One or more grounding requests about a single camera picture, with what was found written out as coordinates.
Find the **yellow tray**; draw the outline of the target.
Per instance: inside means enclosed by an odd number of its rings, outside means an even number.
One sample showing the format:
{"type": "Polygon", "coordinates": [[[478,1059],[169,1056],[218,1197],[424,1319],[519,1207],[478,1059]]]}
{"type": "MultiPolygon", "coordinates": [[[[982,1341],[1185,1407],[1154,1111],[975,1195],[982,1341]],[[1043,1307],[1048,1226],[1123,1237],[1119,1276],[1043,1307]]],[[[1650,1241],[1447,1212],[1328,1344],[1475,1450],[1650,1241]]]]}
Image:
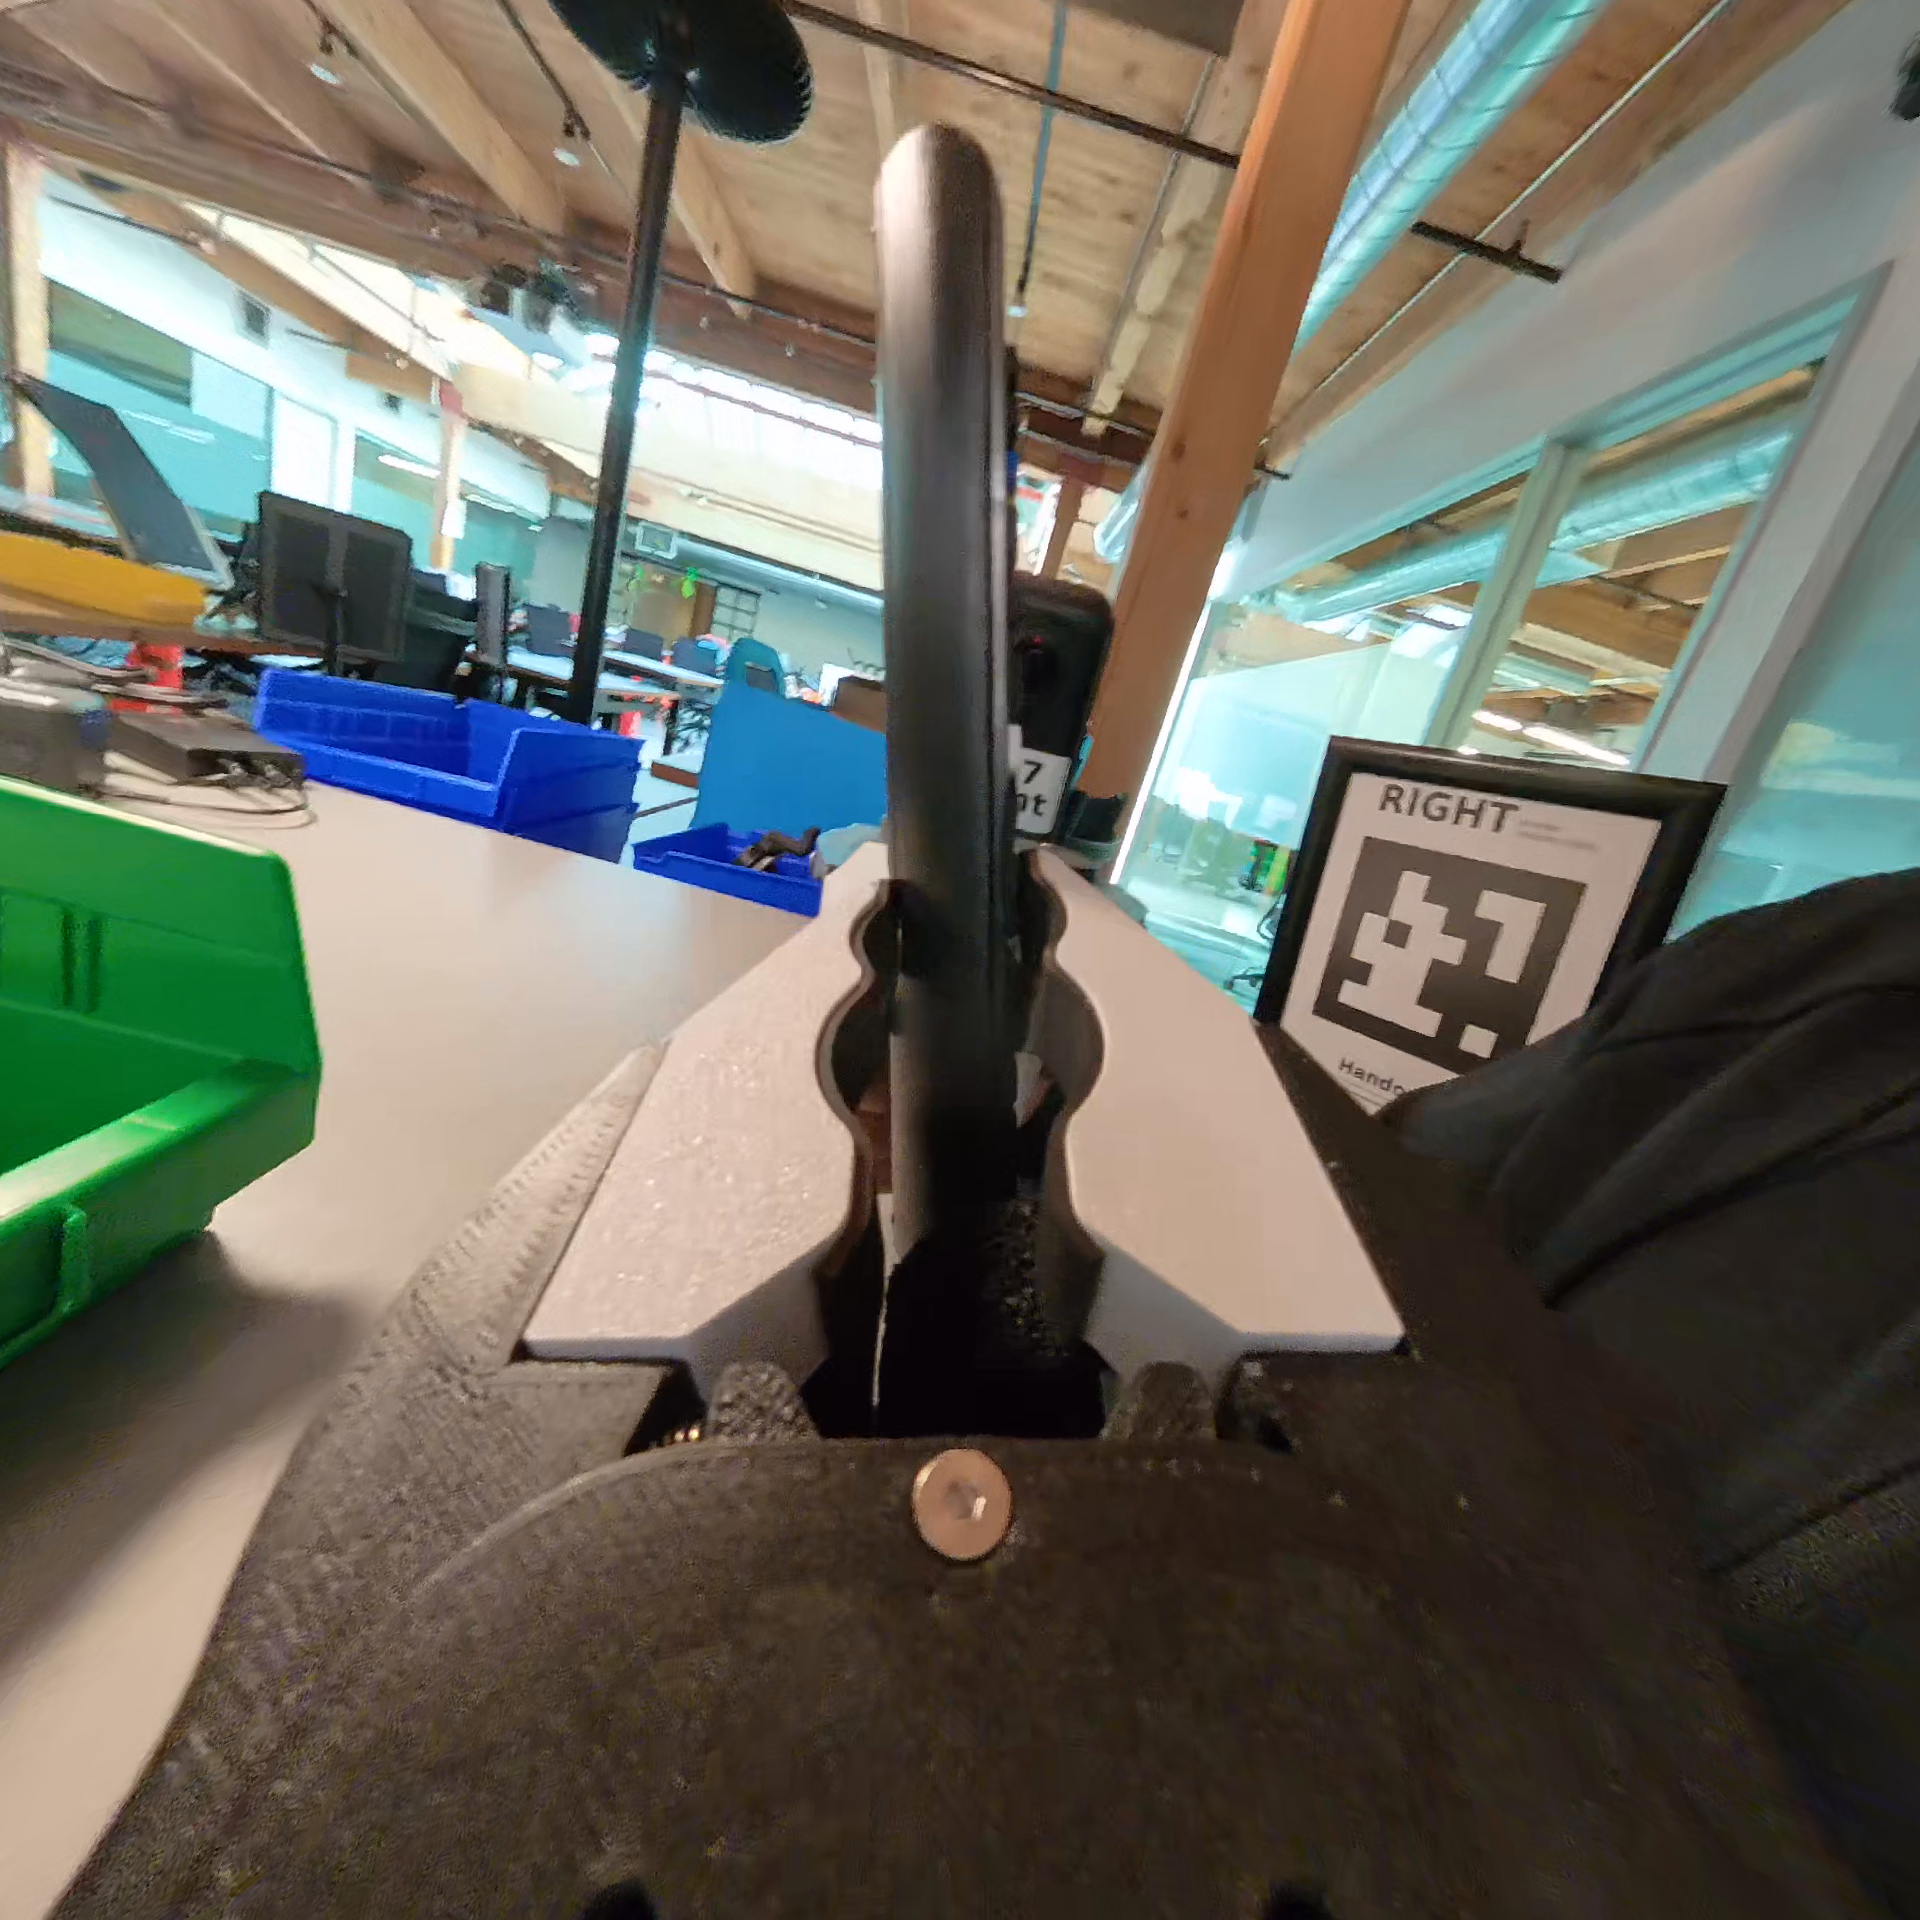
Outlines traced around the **yellow tray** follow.
{"type": "Polygon", "coordinates": [[[148,567],[51,537],[2,533],[2,589],[107,623],[192,627],[207,587],[168,567],[148,567]]]}

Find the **open laptop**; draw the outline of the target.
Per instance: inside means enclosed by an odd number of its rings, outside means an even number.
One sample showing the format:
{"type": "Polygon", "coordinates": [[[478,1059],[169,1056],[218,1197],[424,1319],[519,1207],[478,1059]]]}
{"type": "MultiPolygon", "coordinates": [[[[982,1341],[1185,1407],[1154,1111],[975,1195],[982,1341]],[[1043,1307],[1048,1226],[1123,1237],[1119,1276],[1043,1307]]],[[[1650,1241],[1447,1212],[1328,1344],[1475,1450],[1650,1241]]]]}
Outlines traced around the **open laptop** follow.
{"type": "Polygon", "coordinates": [[[202,516],[163,479],[115,410],[16,370],[4,373],[4,384],[80,456],[130,562],[204,587],[233,583],[232,565],[202,516]]]}

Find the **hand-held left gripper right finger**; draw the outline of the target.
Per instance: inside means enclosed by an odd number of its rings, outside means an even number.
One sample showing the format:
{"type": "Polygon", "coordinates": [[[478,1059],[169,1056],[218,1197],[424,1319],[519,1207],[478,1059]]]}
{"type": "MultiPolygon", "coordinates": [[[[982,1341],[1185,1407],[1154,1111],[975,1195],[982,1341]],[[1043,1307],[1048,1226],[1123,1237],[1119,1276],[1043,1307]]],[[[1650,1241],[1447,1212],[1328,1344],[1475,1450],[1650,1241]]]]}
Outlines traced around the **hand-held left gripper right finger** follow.
{"type": "Polygon", "coordinates": [[[1056,853],[1028,1043],[1048,1145],[1050,1305],[1115,1373],[1262,1353],[1393,1353],[1376,1260],[1255,1021],[1056,853]]]}

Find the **large blue storage bin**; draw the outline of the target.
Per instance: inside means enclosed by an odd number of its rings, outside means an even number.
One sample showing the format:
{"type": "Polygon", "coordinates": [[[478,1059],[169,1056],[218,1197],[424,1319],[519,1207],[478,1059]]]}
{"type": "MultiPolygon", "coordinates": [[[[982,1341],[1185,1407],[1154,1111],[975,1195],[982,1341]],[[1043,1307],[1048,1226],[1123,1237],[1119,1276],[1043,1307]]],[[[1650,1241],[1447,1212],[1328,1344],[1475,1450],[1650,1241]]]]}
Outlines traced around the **large blue storage bin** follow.
{"type": "Polygon", "coordinates": [[[370,800],[607,863],[631,843],[640,743],[620,733],[294,667],[263,672],[254,729],[370,800]]]}

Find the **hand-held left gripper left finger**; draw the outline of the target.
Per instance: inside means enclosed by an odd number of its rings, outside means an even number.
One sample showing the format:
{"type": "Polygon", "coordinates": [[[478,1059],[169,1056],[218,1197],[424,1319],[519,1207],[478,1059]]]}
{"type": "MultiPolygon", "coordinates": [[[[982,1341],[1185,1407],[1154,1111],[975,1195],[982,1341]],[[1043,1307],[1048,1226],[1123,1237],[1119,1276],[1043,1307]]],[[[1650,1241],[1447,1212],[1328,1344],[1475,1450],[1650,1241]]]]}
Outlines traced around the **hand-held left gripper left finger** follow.
{"type": "Polygon", "coordinates": [[[522,1330],[528,1355],[824,1364],[820,1272],[874,1197],[832,1039],[874,983],[863,936],[890,879],[880,839],[854,853],[818,915],[674,1032],[522,1330]]]}

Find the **wooden post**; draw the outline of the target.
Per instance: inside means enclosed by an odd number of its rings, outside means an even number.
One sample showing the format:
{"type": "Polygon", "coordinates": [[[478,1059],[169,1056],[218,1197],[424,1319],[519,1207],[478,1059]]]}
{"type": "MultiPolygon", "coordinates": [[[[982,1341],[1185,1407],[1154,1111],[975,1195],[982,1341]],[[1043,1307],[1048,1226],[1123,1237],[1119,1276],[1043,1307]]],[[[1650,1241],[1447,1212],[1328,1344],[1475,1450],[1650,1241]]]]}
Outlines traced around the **wooden post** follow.
{"type": "Polygon", "coordinates": [[[1095,799],[1146,787],[1406,11],[1298,3],[1280,24],[1120,570],[1095,799]]]}

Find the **black desk monitor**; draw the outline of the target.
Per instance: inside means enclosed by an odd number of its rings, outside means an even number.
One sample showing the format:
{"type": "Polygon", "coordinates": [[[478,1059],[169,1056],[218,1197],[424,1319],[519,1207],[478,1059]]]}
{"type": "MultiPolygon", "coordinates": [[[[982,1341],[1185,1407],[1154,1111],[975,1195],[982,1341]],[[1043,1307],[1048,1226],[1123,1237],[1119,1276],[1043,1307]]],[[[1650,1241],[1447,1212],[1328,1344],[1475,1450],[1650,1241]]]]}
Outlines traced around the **black desk monitor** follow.
{"type": "Polygon", "coordinates": [[[254,625],[272,652],[318,652],[327,671],[396,665],[412,573],[414,541],[403,531],[258,495],[254,625]]]}

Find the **small blue storage bin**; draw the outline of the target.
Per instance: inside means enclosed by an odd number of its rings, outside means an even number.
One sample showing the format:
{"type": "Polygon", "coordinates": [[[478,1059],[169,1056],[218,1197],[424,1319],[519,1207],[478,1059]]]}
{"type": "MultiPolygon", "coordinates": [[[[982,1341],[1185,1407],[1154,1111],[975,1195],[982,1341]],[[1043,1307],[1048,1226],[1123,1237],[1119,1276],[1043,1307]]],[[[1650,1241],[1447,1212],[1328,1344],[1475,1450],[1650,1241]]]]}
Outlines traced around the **small blue storage bin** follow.
{"type": "Polygon", "coordinates": [[[804,837],[752,835],[712,824],[639,841],[631,865],[651,879],[815,919],[826,892],[815,855],[816,839],[816,831],[804,837]]]}

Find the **green plastic bin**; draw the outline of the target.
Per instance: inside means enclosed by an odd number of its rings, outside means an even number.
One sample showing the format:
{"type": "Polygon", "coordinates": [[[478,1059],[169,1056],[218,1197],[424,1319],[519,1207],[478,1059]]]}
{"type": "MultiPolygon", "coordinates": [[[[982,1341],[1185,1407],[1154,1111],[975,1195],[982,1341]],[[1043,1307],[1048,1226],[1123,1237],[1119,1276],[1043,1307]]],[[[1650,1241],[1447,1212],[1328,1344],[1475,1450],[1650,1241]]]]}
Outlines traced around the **green plastic bin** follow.
{"type": "Polygon", "coordinates": [[[4,1364],[304,1153],[320,1077],[278,853],[4,781],[4,1364]]]}

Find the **black device with white label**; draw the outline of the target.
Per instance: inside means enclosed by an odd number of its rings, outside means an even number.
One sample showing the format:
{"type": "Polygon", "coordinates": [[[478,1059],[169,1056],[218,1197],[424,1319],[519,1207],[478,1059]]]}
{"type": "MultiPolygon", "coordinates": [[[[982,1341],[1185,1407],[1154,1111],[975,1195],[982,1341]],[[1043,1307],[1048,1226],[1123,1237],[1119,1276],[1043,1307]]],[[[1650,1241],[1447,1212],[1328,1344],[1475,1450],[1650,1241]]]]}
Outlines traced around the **black device with white label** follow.
{"type": "Polygon", "coordinates": [[[1090,715],[1113,645],[1110,599],[1018,570],[1008,599],[1010,778],[1015,837],[1056,839],[1090,743],[1090,715]]]}

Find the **black pole stand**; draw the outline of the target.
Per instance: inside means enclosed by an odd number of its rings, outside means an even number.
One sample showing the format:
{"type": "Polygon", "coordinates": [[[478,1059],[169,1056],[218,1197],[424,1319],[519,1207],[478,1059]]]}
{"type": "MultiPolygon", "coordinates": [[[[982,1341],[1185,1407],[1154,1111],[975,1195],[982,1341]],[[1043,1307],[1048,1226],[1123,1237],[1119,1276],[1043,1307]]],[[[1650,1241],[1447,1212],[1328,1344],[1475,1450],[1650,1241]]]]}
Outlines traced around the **black pole stand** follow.
{"type": "Polygon", "coordinates": [[[807,121],[811,72],[801,35],[772,3],[560,3],[567,32],[622,84],[648,98],[608,419],[599,456],[580,629],[567,684],[567,719],[590,724],[596,700],[612,571],[628,511],[644,356],[665,255],[681,129],[777,144],[807,121]]]}

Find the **black disc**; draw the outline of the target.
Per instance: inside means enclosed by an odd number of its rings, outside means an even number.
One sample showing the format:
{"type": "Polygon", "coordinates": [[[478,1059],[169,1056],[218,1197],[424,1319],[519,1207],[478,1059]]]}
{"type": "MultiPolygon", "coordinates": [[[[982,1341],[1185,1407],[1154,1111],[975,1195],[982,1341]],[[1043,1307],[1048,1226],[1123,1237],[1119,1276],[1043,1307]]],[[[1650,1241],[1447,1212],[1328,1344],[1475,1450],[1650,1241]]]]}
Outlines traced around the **black disc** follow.
{"type": "Polygon", "coordinates": [[[896,1264],[876,1415],[890,1434],[1090,1437],[1098,1361],[1039,1280],[1023,1188],[1024,956],[1010,778],[1001,193],[927,124],[876,183],[882,652],[896,978],[896,1264]]]}

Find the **black power adapter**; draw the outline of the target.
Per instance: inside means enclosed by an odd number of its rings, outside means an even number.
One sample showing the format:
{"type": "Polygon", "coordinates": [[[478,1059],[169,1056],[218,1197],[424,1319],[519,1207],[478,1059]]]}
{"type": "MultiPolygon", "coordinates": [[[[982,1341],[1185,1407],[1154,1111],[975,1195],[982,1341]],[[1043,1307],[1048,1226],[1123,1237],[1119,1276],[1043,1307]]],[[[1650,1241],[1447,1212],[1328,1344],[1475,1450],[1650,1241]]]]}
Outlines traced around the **black power adapter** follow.
{"type": "Polygon", "coordinates": [[[115,709],[111,749],[172,785],[300,793],[304,760],[224,711],[115,709]]]}

